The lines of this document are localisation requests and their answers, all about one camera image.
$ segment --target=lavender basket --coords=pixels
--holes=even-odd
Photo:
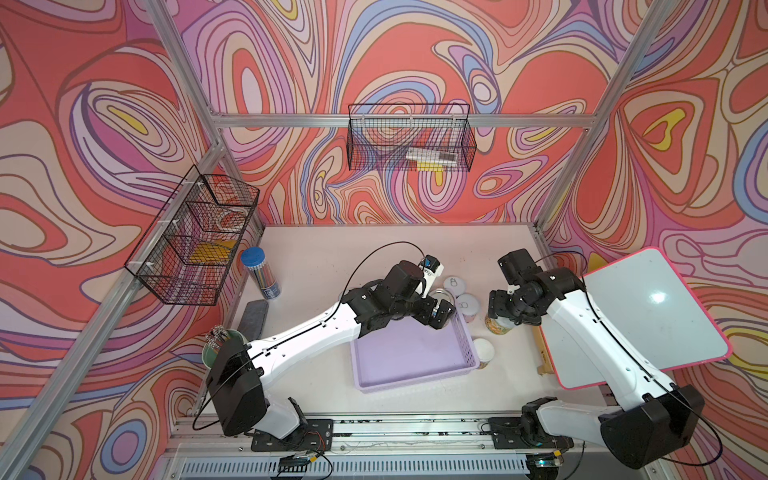
[[[408,316],[351,342],[355,387],[378,392],[476,369],[479,361],[467,324],[456,317],[435,330]]]

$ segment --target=tin can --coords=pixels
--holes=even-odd
[[[240,261],[248,269],[250,275],[256,280],[261,293],[267,300],[272,300],[280,295],[280,285],[275,279],[270,265],[266,262],[264,250],[252,247],[243,251]]]
[[[510,319],[506,319],[501,316],[499,318],[492,319],[488,315],[485,316],[485,326],[488,327],[488,330],[490,330],[491,333],[496,335],[504,335],[505,333],[509,333],[510,330],[515,328],[515,324]]]
[[[456,297],[456,309],[464,317],[464,321],[470,323],[480,311],[480,302],[470,293],[464,293]]]

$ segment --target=pink whiteboard frame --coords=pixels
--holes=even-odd
[[[667,261],[667,263],[669,263],[669,266],[671,266],[671,267],[672,267],[672,270],[673,270],[673,271],[675,272],[675,274],[677,275],[677,278],[679,278],[679,279],[680,279],[680,281],[683,283],[683,285],[685,285],[685,288],[688,290],[688,293],[690,293],[690,295],[691,295],[691,296],[694,298],[694,300],[696,300],[696,303],[699,305],[699,307],[701,308],[701,310],[704,312],[704,315],[706,315],[706,316],[707,316],[707,318],[708,318],[708,319],[710,319],[710,322],[712,322],[712,326],[713,326],[713,327],[715,327],[715,329],[716,329],[716,330],[717,330],[717,332],[720,334],[720,336],[721,336],[721,337],[723,337],[723,341],[725,341],[726,345],[728,345],[728,351],[727,351],[727,352],[725,353],[725,355],[723,355],[723,356],[719,356],[719,357],[716,357],[716,358],[712,358],[712,359],[707,359],[707,360],[702,360],[702,361],[700,361],[700,362],[687,363],[687,364],[685,364],[685,365],[672,366],[672,367],[669,367],[669,368],[666,368],[666,369],[662,369],[662,371],[663,371],[663,372],[670,372],[670,371],[672,371],[672,370],[677,370],[677,369],[684,369],[684,368],[686,368],[686,367],[688,367],[688,366],[696,366],[696,365],[703,365],[704,363],[712,363],[712,362],[717,362],[717,361],[719,361],[719,360],[724,360],[724,359],[728,358],[729,356],[731,356],[731,354],[733,353],[733,345],[731,345],[731,344],[730,344],[730,341],[728,340],[728,337],[726,337],[726,336],[725,336],[725,333],[723,333],[723,330],[721,330],[721,329],[720,329],[720,327],[717,325],[717,323],[715,323],[715,320],[712,318],[712,316],[710,315],[710,313],[709,313],[709,312],[707,312],[707,309],[705,309],[705,308],[704,308],[704,305],[702,305],[702,304],[701,304],[701,301],[699,300],[699,297],[698,297],[698,296],[696,296],[696,294],[695,294],[695,293],[694,293],[694,291],[693,291],[693,290],[690,288],[690,286],[689,286],[689,285],[688,285],[688,283],[685,281],[685,279],[683,278],[683,276],[682,276],[682,275],[680,275],[680,271],[678,271],[678,270],[677,270],[677,268],[674,266],[674,263],[672,263],[672,262],[670,261],[669,257],[667,257],[667,255],[666,255],[666,254],[663,252],[663,250],[662,250],[662,249],[660,249],[660,248],[658,248],[658,247],[645,247],[644,249],[638,250],[637,252],[635,252],[635,253],[632,253],[632,254],[630,254],[630,255],[627,255],[627,256],[625,256],[625,257],[623,257],[623,258],[620,258],[619,260],[615,260],[615,262],[621,261],[621,260],[623,260],[623,259],[625,259],[625,258],[628,258],[628,257],[632,257],[633,255],[637,255],[638,253],[640,253],[640,252],[644,252],[645,250],[656,250],[656,251],[658,251],[659,253],[661,253],[661,256],[662,256],[662,257],[664,257],[664,259]],[[596,270],[594,270],[594,271],[592,271],[592,272],[590,272],[590,273],[587,273],[586,275],[584,275],[584,277],[590,276],[592,273],[594,273],[594,272],[597,272],[598,270],[602,270],[602,269],[604,269],[606,266],[609,266],[609,265],[611,265],[612,263],[614,263],[614,262],[611,262],[611,263],[607,263],[606,265],[603,265],[603,266],[601,266],[600,268],[598,268],[598,269],[596,269]],[[557,367],[557,366],[554,364],[554,359],[552,358],[552,352],[551,352],[551,351],[550,351],[550,349],[549,349],[549,344],[547,343],[547,338],[544,336],[544,330],[542,330],[542,331],[541,331],[541,338],[542,338],[542,339],[544,339],[544,345],[545,345],[545,347],[546,347],[546,349],[547,349],[547,354],[549,355],[549,359],[550,359],[550,362],[551,362],[551,364],[552,364],[552,369],[554,370],[554,374],[555,374],[555,376],[557,376],[557,377],[558,377],[558,383],[560,384],[560,386],[561,386],[563,389],[566,389],[566,390],[579,390],[579,389],[586,389],[587,387],[591,387],[591,386],[605,385],[605,382],[598,382],[598,383],[591,383],[591,384],[589,384],[589,385],[583,385],[583,386],[575,386],[575,387],[567,387],[567,386],[564,386],[564,385],[563,385],[563,382],[561,382],[561,381],[560,381],[560,374],[558,373],[558,367]]]

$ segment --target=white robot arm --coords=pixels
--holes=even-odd
[[[687,445],[703,408],[694,387],[678,388],[638,352],[569,269],[542,271],[527,250],[510,252],[498,264],[517,289],[492,291],[488,315],[541,325],[548,314],[589,357],[619,404],[584,406],[553,397],[528,403],[521,423],[529,442],[556,435],[583,439],[608,447],[631,468]]]
[[[428,295],[442,271],[443,265],[430,255],[418,266],[403,260],[383,280],[351,289],[325,312],[286,332],[246,345],[236,339],[224,343],[206,378],[224,435],[254,426],[278,439],[293,432],[300,424],[297,406],[266,390],[298,362],[404,316],[434,329],[445,326],[455,307]]]

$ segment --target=patterned wall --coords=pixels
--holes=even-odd
[[[765,2],[681,2],[547,229],[591,268],[662,248],[733,344],[675,373],[705,395],[727,447],[685,478],[768,478],[767,65]],[[678,459],[717,452],[705,427],[692,443]]]
[[[214,110],[286,114],[455,99],[478,113],[592,112],[646,10],[643,0],[173,7]]]
[[[0,2],[0,441],[207,149],[134,0]],[[25,478],[146,478],[215,308],[139,292]]]
[[[172,8],[214,110],[240,114],[455,100],[486,114],[591,113],[646,10],[644,0],[189,0]],[[479,128],[470,174],[349,172],[346,129],[224,135],[247,179],[264,189],[263,219],[292,224],[532,221],[580,133]]]
[[[350,171],[346,129],[234,128],[225,138],[262,189],[266,223],[532,221],[581,129],[494,130],[469,172]]]

